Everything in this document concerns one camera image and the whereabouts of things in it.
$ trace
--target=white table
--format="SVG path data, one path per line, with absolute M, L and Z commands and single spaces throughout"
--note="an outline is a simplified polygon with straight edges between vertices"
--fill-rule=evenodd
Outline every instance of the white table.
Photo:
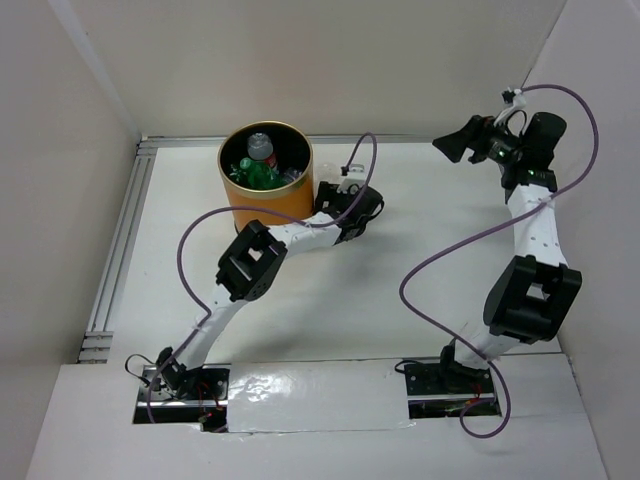
M 317 145 L 316 164 L 340 164 L 350 150 Z M 363 147 L 363 163 L 369 151 Z M 314 375 L 331 373 L 328 364 L 311 361 L 390 359 L 349 362 L 349 369 L 331 364 L 336 372 L 353 375 L 327 386 L 329 397 L 352 395 L 344 406 L 318 412 L 337 416 L 332 431 L 214 435 L 193 425 L 132 425 L 137 382 L 122 371 L 124 358 L 134 352 L 154 358 L 181 341 L 199 314 L 179 284 L 175 248 L 194 218 L 226 204 L 216 152 L 216 146 L 158 151 L 109 362 L 62 368 L 30 479 L 606 478 L 556 341 L 522 347 L 499 362 L 512 388 L 514 419 L 492 440 L 467 437 L 454 419 L 387 428 L 379 405 L 390 405 L 397 414 L 398 402 L 405 402 L 404 386 L 393 377 L 380 393 L 384 398 L 357 398 L 352 382 L 362 381 L 366 391 L 371 372 L 394 375 L 391 359 L 437 356 L 450 340 L 402 306 L 397 294 L 402 277 L 428 255 L 508 218 L 495 166 L 451 165 L 427 144 L 382 144 L 372 185 L 384 195 L 385 212 L 361 238 L 285 262 L 269 293 L 234 318 L 209 355 L 211 362 L 236 365 L 307 362 L 286 365 L 304 366 L 310 382 Z M 192 235 L 185 267 L 197 292 L 204 295 L 212 287 L 218 256 L 234 235 L 230 216 L 213 218 Z M 420 274 L 409 297 L 467 332 L 481 322 L 486 294 L 512 252 L 511 232 L 497 234 Z M 235 372 L 264 368 L 245 363 Z M 276 365 L 273 378 L 287 368 L 277 373 Z M 305 388 L 304 382 L 296 385 Z M 257 405 L 246 415 L 255 414 L 261 424 L 263 412 Z M 295 408 L 290 413 L 295 416 Z M 360 431 L 340 431 L 345 429 L 339 415 L 344 425 L 352 425 L 357 415 Z M 231 430 L 251 418 L 236 416 Z M 300 430 L 318 428 L 316 418 L 305 418 L 294 418 Z M 477 418 L 470 424 L 486 431 L 496 420 Z

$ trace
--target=wall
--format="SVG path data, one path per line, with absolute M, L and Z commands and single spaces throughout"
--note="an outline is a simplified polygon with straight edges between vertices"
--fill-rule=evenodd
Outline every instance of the wall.
M 640 2 L 568 0 L 527 83 L 561 83 L 581 93 L 600 126 L 592 175 L 560 201 L 562 246 L 584 286 L 562 330 L 611 479 L 637 477 L 634 414 L 640 296 Z M 555 165 L 565 184 L 584 168 L 591 133 L 577 103 L 540 93 L 532 107 L 569 122 Z
M 70 0 L 144 134 L 434 137 L 500 107 L 564 1 Z
M 0 477 L 82 340 L 135 140 L 45 0 L 0 4 Z

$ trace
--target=orange bin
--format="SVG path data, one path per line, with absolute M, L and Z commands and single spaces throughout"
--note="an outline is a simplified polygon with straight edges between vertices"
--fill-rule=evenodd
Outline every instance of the orange bin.
M 251 190 L 236 184 L 230 177 L 231 165 L 247 156 L 247 140 L 254 133 L 266 133 L 273 143 L 278 168 L 302 171 L 294 182 L 275 190 Z M 231 206 L 262 207 L 285 213 L 299 220 L 313 215 L 313 152 L 309 139 L 298 129 L 281 122 L 257 122 L 232 133 L 218 153 L 218 168 Z M 288 220 L 262 212 L 234 211 L 237 230 L 251 220 L 265 225 L 282 225 Z

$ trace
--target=purple cable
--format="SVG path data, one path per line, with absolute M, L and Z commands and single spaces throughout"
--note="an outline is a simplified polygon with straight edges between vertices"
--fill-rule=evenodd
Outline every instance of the purple cable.
M 596 123 L 595 117 L 593 116 L 593 112 L 591 111 L 591 108 L 589 108 L 589 105 L 587 105 L 587 102 L 585 102 L 584 99 L 580 95 L 578 95 L 576 92 L 574 92 L 573 90 L 571 90 L 571 89 L 569 89 L 567 87 L 563 87 L 561 85 L 541 84 L 541 85 L 533 85 L 533 86 L 530 86 L 530 87 L 525 87 L 525 88 L 522 89 L 522 91 L 523 92 L 530 92 L 530 91 L 533 91 L 533 90 L 542 90 L 542 89 L 559 90 L 559 91 L 565 92 L 565 93 L 571 95 L 573 98 L 575 98 L 578 101 L 578 103 L 580 103 L 580 105 L 582 106 L 584 111 L 587 113 L 587 116 L 589 117 L 589 122 L 591 123 L 591 128 L 593 130 L 593 151 L 591 153 L 591 159 L 589 160 L 589 163 L 588 163 L 587 167 L 585 168 L 584 172 L 582 172 L 582 174 L 576 180 L 574 180 L 573 182 L 569 183 L 567 186 L 559 189 L 557 192 L 552 194 L 550 197 L 553 199 L 553 198 L 558 197 L 559 195 L 562 195 L 565 192 L 568 192 L 569 190 L 571 190 L 572 188 L 574 188 L 575 186 L 580 184 L 586 178 L 586 176 L 589 174 L 589 172 L 591 172 L 591 169 L 593 168 L 593 165 L 595 164 L 595 161 L 596 161 L 596 157 L 598 155 L 598 149 L 599 149 L 599 146 L 600 146 L 600 134 L 598 133 L 598 125 Z M 442 257 L 445 257 L 445 256 L 449 255 L 450 253 L 453 253 L 456 250 L 459 250 L 462 247 L 466 247 L 467 245 L 470 245 L 471 243 L 473 243 L 473 242 L 475 242 L 477 240 L 480 240 L 482 238 L 488 237 L 489 235 L 492 235 L 492 234 L 494 234 L 496 232 L 499 232 L 500 230 L 504 230 L 505 228 L 511 227 L 511 226 L 515 225 L 516 223 L 521 222 L 522 220 L 525 220 L 525 219 L 527 219 L 529 217 L 532 217 L 533 215 L 538 213 L 540 210 L 542 210 L 542 208 L 544 208 L 545 205 L 546 205 L 546 203 L 542 202 L 537 207 L 535 207 L 533 210 L 525 213 L 524 215 L 520 215 L 519 217 L 516 217 L 516 218 L 513 218 L 511 220 L 508 220 L 508 221 L 506 221 L 504 223 L 501 223 L 500 225 L 497 225 L 497 226 L 495 226 L 493 228 L 489 228 L 488 230 L 485 230 L 483 232 L 477 233 L 476 235 L 473 235 L 473 236 L 467 238 L 466 240 L 462 240 L 461 242 L 458 242 L 455 245 L 452 245 L 452 246 L 450 246 L 448 248 L 445 248 L 441 252 L 438 252 L 435 255 L 427 258 L 425 261 L 421 262 L 419 265 L 417 265 L 415 268 L 413 268 L 407 274 L 407 276 L 402 280 L 402 282 L 400 283 L 399 293 L 400 293 L 400 300 L 402 301 L 402 303 L 404 303 L 405 306 L 409 310 L 411 310 L 413 313 L 415 313 L 417 316 L 419 316 L 423 320 L 426 320 L 427 322 L 429 322 L 430 324 L 434 325 L 435 327 L 438 327 L 440 330 L 448 333 L 453 338 L 455 338 L 458 342 L 460 342 L 463 345 L 465 345 L 467 348 L 469 348 L 469 350 L 471 350 L 473 353 L 478 355 L 483 360 L 487 360 L 487 357 L 480 350 L 478 350 L 474 345 L 472 345 L 468 340 L 466 340 L 460 334 L 454 332 L 453 330 L 451 330 L 450 328 L 446 327 L 442 323 L 440 323 L 440 322 L 434 320 L 433 318 L 429 317 L 425 313 L 423 313 L 420 310 L 418 310 L 418 308 L 416 308 L 413 304 L 411 304 L 411 302 L 409 302 L 409 300 L 407 299 L 406 294 L 405 294 L 405 290 L 406 290 L 407 284 L 409 283 L 409 281 L 414 276 L 416 276 L 416 274 L 418 272 L 420 272 L 426 266 L 431 265 L 436 260 L 439 260 Z M 504 377 L 502 376 L 502 373 L 500 372 L 498 367 L 492 361 L 487 361 L 487 364 L 495 372 L 496 377 L 498 377 L 498 380 L 500 381 L 500 385 L 502 385 L 502 389 L 504 390 L 505 402 L 506 402 L 506 409 L 505 409 L 506 411 L 505 411 L 504 417 L 502 419 L 502 422 L 500 423 L 500 425 L 498 425 L 498 427 L 495 430 L 493 430 L 493 431 L 491 431 L 489 433 L 482 433 L 481 434 L 481 433 L 475 433 L 475 432 L 469 430 L 467 425 L 464 423 L 464 416 L 471 408 L 475 407 L 476 405 L 480 405 L 480 404 L 483 404 L 483 403 L 490 403 L 490 402 L 493 402 L 493 400 L 491 400 L 491 399 L 478 400 L 477 402 L 471 403 L 471 404 L 467 405 L 465 408 L 463 408 L 462 411 L 460 412 L 460 425 L 462 426 L 462 429 L 465 432 L 467 432 L 469 435 L 471 435 L 472 437 L 475 437 L 475 438 L 491 438 L 491 437 L 495 437 L 500 432 L 502 432 L 502 430 L 505 429 L 505 427 L 507 426 L 507 423 L 509 423 L 509 419 L 511 418 L 511 395 L 509 393 L 509 389 L 507 388 L 507 384 L 506 384 L 506 382 L 504 380 Z
M 306 223 L 306 222 L 304 222 L 304 221 L 302 221 L 302 220 L 300 220 L 298 218 L 291 217 L 291 216 L 289 216 L 287 214 L 284 214 L 284 213 L 276 212 L 275 210 L 271 210 L 269 208 L 261 208 L 261 207 L 222 207 L 222 208 L 216 208 L 215 210 L 211 210 L 210 212 L 207 212 L 207 213 L 205 213 L 203 215 L 200 215 L 197 219 L 195 219 L 193 221 L 193 223 L 191 223 L 191 225 L 189 225 L 187 227 L 185 232 L 182 234 L 182 237 L 180 238 L 180 242 L 178 243 L 178 252 L 177 252 L 177 258 L 176 258 L 176 261 L 177 261 L 176 263 L 178 265 L 178 276 L 180 277 L 180 283 L 182 283 L 182 286 L 186 290 L 187 294 L 191 297 L 191 299 L 194 302 L 196 302 L 196 304 L 198 304 L 198 306 L 200 308 L 202 308 L 204 310 L 205 315 L 202 318 L 202 320 L 200 320 L 198 322 L 196 328 L 193 329 L 193 331 L 189 334 L 189 336 L 185 339 L 185 341 L 182 342 L 182 344 L 171 353 L 169 358 L 167 358 L 164 361 L 164 363 L 162 365 L 160 365 L 159 368 L 156 369 L 156 372 L 154 373 L 153 377 L 151 378 L 151 382 L 150 382 L 149 385 L 154 385 L 156 383 L 156 381 L 158 380 L 158 377 L 164 371 L 164 369 L 167 368 L 167 366 L 173 360 L 175 360 L 178 357 L 178 355 L 180 355 L 184 351 L 185 348 L 187 348 L 187 346 L 193 341 L 193 339 L 198 334 L 198 330 L 200 328 L 202 328 L 205 323 L 207 323 L 207 320 L 209 320 L 209 318 L 211 318 L 211 315 L 213 314 L 213 312 L 207 306 L 207 304 L 204 303 L 200 299 L 200 297 L 198 297 L 198 295 L 196 295 L 196 293 L 193 291 L 193 289 L 191 288 L 191 285 L 189 285 L 189 281 L 187 280 L 186 275 L 184 274 L 184 266 L 183 266 L 183 262 L 182 262 L 182 254 L 184 252 L 184 246 L 185 246 L 185 243 L 187 242 L 187 238 L 189 238 L 189 235 L 191 235 L 191 232 L 193 232 L 193 230 L 195 230 L 195 228 L 198 225 L 200 225 L 202 222 L 204 222 L 206 219 L 208 219 L 210 217 L 213 217 L 214 215 L 217 215 L 219 213 L 232 212 L 232 211 L 249 211 L 249 212 L 268 213 L 268 214 L 275 215 L 277 217 L 281 217 L 281 218 L 284 218 L 286 220 L 289 220 L 292 223 L 305 225 L 305 226 L 308 226 L 310 228 L 325 228 L 325 227 L 330 227 L 332 225 L 336 225 L 336 224 L 340 223 L 344 218 L 347 217 L 347 215 L 349 215 L 349 213 L 351 213 L 351 211 L 358 204 L 358 202 L 360 201 L 360 199 L 364 195 L 365 190 L 367 189 L 367 186 L 369 185 L 369 182 L 371 181 L 371 177 L 373 176 L 373 169 L 376 166 L 376 159 L 378 157 L 378 140 L 377 140 L 376 136 L 371 132 L 364 133 L 358 139 L 358 141 L 356 142 L 355 146 L 353 147 L 353 151 L 351 152 L 351 157 L 349 157 L 349 161 L 347 162 L 346 166 L 351 165 L 351 162 L 353 162 L 353 159 L 355 158 L 356 153 L 358 152 L 358 149 L 360 148 L 360 144 L 367 137 L 369 137 L 371 139 L 371 145 L 373 147 L 373 153 L 371 154 L 371 166 L 369 167 L 369 173 L 367 174 L 367 178 L 365 179 L 364 184 L 362 185 L 362 188 L 360 189 L 360 191 L 356 195 L 356 198 L 353 200 L 353 202 L 351 202 L 351 205 L 349 205 L 349 207 L 344 212 L 342 212 L 341 215 L 339 215 L 337 218 L 333 219 L 332 221 L 327 222 L 327 223 L 318 223 L 318 224 L 311 223 L 311 224 L 309 224 L 309 223 Z M 151 423 L 156 423 L 155 419 L 153 418 L 153 412 L 151 411 L 151 392 L 152 392 L 152 388 L 148 388 L 147 389 L 147 416 L 149 417 L 149 421 Z

